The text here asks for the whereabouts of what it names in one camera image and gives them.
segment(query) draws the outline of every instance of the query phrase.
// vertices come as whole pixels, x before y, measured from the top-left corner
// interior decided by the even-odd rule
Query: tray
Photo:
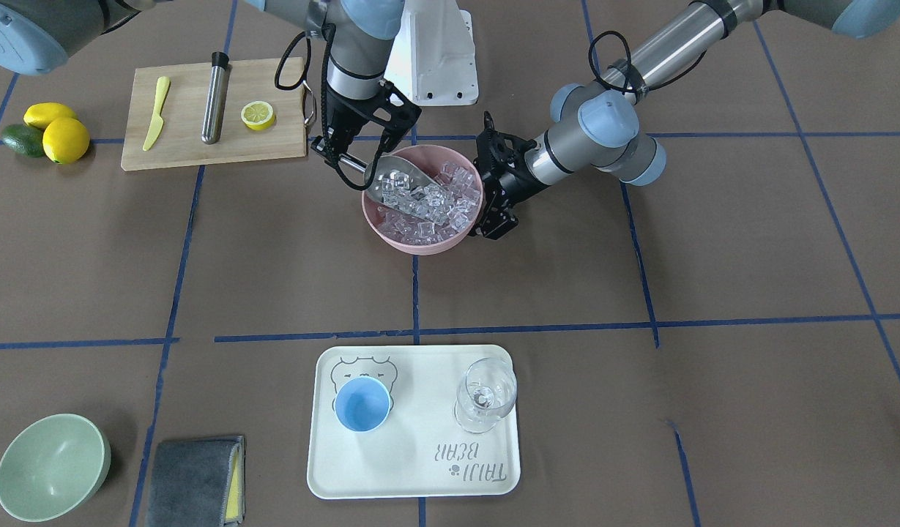
[[[136,70],[121,168],[136,171],[306,156],[303,87],[289,92],[275,88],[273,76],[279,61],[275,58],[231,61],[222,136],[216,144],[201,140],[211,62]],[[302,70],[302,57],[291,57],[283,69],[283,79],[296,79]],[[161,76],[171,78],[161,113],[164,126],[154,146],[144,152],[144,139],[154,110],[156,81]],[[242,107],[252,100],[265,100],[275,107],[275,126],[253,131],[242,123]]]
[[[517,408],[493,430],[471,434],[453,417],[456,387],[496,345],[339,346],[316,363],[306,482],[327,500],[509,493],[521,478]],[[346,375],[368,373],[390,388],[382,426],[353,433],[332,409]]]

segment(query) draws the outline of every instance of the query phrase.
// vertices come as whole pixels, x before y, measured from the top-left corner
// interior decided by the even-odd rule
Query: lemon
[[[42,150],[54,163],[73,163],[89,149],[89,131],[72,117],[60,117],[42,133]]]
[[[42,130],[27,124],[9,124],[1,132],[4,144],[18,154],[26,157],[42,157]]]
[[[275,123],[275,113],[271,104],[256,100],[242,108],[242,123],[252,130],[269,129]]]
[[[75,111],[58,102],[41,102],[27,108],[27,113],[23,115],[23,122],[36,127],[39,130],[45,130],[49,123],[60,117],[72,117],[77,119]]]

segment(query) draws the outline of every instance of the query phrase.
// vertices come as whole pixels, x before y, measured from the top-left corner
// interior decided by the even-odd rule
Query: towel
[[[146,527],[226,527],[245,517],[245,437],[163,441]]]

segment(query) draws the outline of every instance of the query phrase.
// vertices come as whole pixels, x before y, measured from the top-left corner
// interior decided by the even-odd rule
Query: white tray
[[[509,493],[521,478],[516,409],[493,430],[467,433],[453,417],[456,387],[494,345],[339,346],[316,361],[306,483],[327,500]],[[393,409],[369,433],[343,427],[339,386],[367,373],[390,388]]]

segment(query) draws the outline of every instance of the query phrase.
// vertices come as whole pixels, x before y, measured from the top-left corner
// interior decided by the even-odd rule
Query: blue cup
[[[374,377],[347,381],[335,396],[336,417],[344,427],[357,433],[382,426],[389,411],[388,388]]]

